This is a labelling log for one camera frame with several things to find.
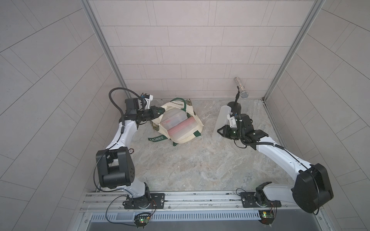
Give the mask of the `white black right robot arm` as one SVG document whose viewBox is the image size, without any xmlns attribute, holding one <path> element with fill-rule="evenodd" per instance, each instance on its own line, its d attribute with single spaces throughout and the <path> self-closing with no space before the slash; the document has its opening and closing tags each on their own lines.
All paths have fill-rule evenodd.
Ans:
<svg viewBox="0 0 370 231">
<path fill-rule="evenodd" d="M 251 147 L 264 154 L 293 179 L 293 185 L 271 182 L 259 185 L 255 193 L 258 206 L 266 207 L 271 201 L 284 201 L 297 204 L 307 213 L 314 213 L 334 198 L 328 171 L 323 165 L 313 165 L 297 157 L 264 131 L 224 125 L 216 132 L 224 138 L 241 141 L 245 148 Z"/>
</svg>

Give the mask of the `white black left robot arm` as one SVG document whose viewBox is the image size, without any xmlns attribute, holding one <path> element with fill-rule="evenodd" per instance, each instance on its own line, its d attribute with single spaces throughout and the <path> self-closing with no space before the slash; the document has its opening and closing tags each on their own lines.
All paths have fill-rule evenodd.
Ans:
<svg viewBox="0 0 370 231">
<path fill-rule="evenodd" d="M 148 185 L 135 177 L 132 160 L 134 150 L 130 144 L 143 122 L 160 117 L 165 110 L 162 107 L 151 106 L 152 95 L 137 93 L 133 98 L 125 99 L 126 109 L 122 110 L 112 98 L 112 93 L 117 90 L 119 88 L 111 89 L 108 97 L 120 112 L 119 127 L 112 143 L 96 154 L 93 182 L 100 192 L 125 191 L 128 194 L 124 203 L 126 209 L 153 208 Z"/>
</svg>

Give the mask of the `cream canvas tote bag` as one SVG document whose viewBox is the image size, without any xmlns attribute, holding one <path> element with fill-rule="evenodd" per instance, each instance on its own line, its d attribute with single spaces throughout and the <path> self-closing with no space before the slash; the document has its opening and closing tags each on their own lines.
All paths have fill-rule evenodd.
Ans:
<svg viewBox="0 0 370 231">
<path fill-rule="evenodd" d="M 173 146 L 189 142 L 201 136 L 203 123 L 194 111 L 190 99 L 174 98 L 164 104 L 164 114 L 150 121 L 160 136 L 148 138 L 151 142 L 171 140 Z"/>
</svg>

